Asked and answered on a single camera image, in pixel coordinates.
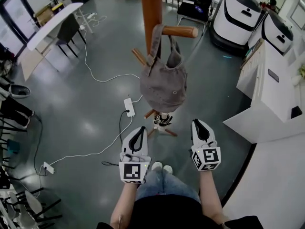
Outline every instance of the forearm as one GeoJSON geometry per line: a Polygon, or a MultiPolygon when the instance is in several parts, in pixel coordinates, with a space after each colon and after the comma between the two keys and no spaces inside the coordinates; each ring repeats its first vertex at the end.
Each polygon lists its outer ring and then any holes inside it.
{"type": "Polygon", "coordinates": [[[119,201],[117,202],[114,211],[111,215],[110,225],[114,229],[127,228],[132,216],[133,205],[138,186],[136,184],[125,184],[119,201]]]}
{"type": "Polygon", "coordinates": [[[223,215],[223,208],[215,187],[211,171],[200,172],[200,200],[202,212],[217,224],[228,221],[223,215]]]}

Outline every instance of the concrete floor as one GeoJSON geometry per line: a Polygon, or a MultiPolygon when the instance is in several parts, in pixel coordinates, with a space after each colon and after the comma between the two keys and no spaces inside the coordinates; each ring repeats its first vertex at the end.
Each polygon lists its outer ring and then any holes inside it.
{"type": "MultiPolygon", "coordinates": [[[[140,76],[141,65],[131,49],[137,47],[145,54],[141,0],[91,0],[82,10],[84,13],[97,12],[98,18],[107,16],[93,28],[94,35],[86,36],[87,63],[94,76],[100,80],[127,73],[140,76]]],[[[176,23],[176,10],[165,4],[163,22],[168,25],[176,23]]],[[[43,133],[36,158],[38,170],[44,161],[52,163],[64,156],[102,151],[118,135],[119,118],[125,110],[124,99],[131,97],[135,101],[141,96],[139,80],[133,76],[120,77],[108,83],[94,81],[84,64],[84,43],[79,35],[74,37],[74,41],[78,48],[72,47],[79,58],[75,58],[66,47],[69,58],[58,48],[53,48],[47,58],[60,72],[42,61],[26,82],[32,96],[20,101],[42,118],[43,133]]],[[[249,99],[235,87],[241,58],[224,58],[223,55],[229,54],[215,48],[208,33],[200,40],[177,38],[177,41],[188,72],[187,100],[173,113],[170,126],[178,137],[153,134],[149,139],[149,155],[152,162],[171,165],[178,178],[198,190],[199,174],[188,152],[191,148],[190,125],[194,118],[205,121],[214,129],[222,151],[222,163],[213,172],[222,198],[250,148],[249,142],[222,123],[250,104],[249,99]]],[[[164,37],[162,58],[165,59],[169,51],[168,39],[164,37]]],[[[143,125],[148,130],[153,126],[151,118],[143,118],[150,110],[144,99],[135,103],[134,108],[136,116],[123,137],[139,126],[143,125]]],[[[130,119],[123,116],[122,127],[129,122],[130,119]]],[[[21,151],[11,162],[11,165],[16,165],[13,174],[22,178],[30,190],[40,187],[33,167],[40,129],[40,123],[33,120],[28,134],[17,134],[21,151]]],[[[109,222],[123,183],[117,167],[105,167],[101,162],[117,163],[120,149],[117,140],[101,155],[67,158],[54,165],[54,175],[41,177],[42,186],[47,191],[41,193],[40,199],[50,202],[49,194],[62,199],[56,210],[63,214],[63,218],[55,221],[56,228],[95,228],[98,222],[109,222]]]]}

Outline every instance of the white table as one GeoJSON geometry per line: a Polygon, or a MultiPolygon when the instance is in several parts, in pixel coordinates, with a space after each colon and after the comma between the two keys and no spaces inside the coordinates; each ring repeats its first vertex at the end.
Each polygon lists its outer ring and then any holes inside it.
{"type": "Polygon", "coordinates": [[[224,121],[251,143],[272,141],[305,131],[305,114],[291,119],[295,94],[287,60],[268,42],[245,64],[237,86],[252,99],[251,107],[224,121]],[[268,69],[279,77],[275,81],[268,69]]]}
{"type": "Polygon", "coordinates": [[[76,10],[78,10],[81,13],[81,16],[87,25],[89,31],[93,33],[90,25],[88,24],[87,20],[85,19],[80,7],[83,5],[82,2],[76,2],[69,4],[67,7],[62,9],[60,12],[54,15],[52,19],[50,19],[33,37],[32,39],[28,42],[28,49],[31,51],[36,50],[45,60],[47,60],[43,53],[37,50],[38,44],[45,38],[47,37],[52,30],[54,30],[60,23],[62,23],[70,14],[74,13],[76,10]]]}

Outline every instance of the glass door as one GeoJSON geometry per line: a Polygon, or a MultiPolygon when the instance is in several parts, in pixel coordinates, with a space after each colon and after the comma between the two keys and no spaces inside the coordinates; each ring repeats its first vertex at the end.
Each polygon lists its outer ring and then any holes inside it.
{"type": "Polygon", "coordinates": [[[26,42],[35,34],[37,26],[21,0],[6,0],[3,4],[8,20],[26,42]]]}
{"type": "Polygon", "coordinates": [[[23,47],[23,42],[18,39],[2,17],[0,17],[0,43],[15,55],[23,47]]]}

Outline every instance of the sneaker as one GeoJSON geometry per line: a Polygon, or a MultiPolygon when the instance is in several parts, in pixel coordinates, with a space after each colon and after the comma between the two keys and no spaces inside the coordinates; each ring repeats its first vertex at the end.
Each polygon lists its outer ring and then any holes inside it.
{"type": "Polygon", "coordinates": [[[172,120],[172,118],[173,118],[172,116],[167,114],[166,119],[162,119],[161,113],[158,114],[157,119],[158,119],[158,122],[159,122],[159,126],[163,126],[164,127],[164,126],[170,125],[171,124],[170,121],[172,120]]]}
{"type": "Polygon", "coordinates": [[[31,113],[31,115],[30,116],[27,116],[27,115],[25,115],[28,119],[30,119],[31,117],[33,117],[34,116],[34,114],[35,114],[35,112],[32,110],[32,113],[31,113]]]}
{"type": "Polygon", "coordinates": [[[161,162],[154,162],[154,164],[152,165],[152,170],[155,170],[156,168],[163,168],[163,165],[161,162]]]}
{"type": "Polygon", "coordinates": [[[28,122],[27,122],[27,124],[25,125],[25,126],[23,126],[22,128],[23,129],[26,129],[26,128],[28,128],[28,125],[30,124],[30,119],[28,119],[28,122]]]}
{"type": "Polygon", "coordinates": [[[173,174],[173,168],[171,166],[164,166],[163,170],[166,170],[168,173],[173,174]]]}
{"type": "Polygon", "coordinates": [[[158,115],[155,115],[155,117],[153,118],[153,123],[158,125],[159,121],[158,121],[158,115]]]}

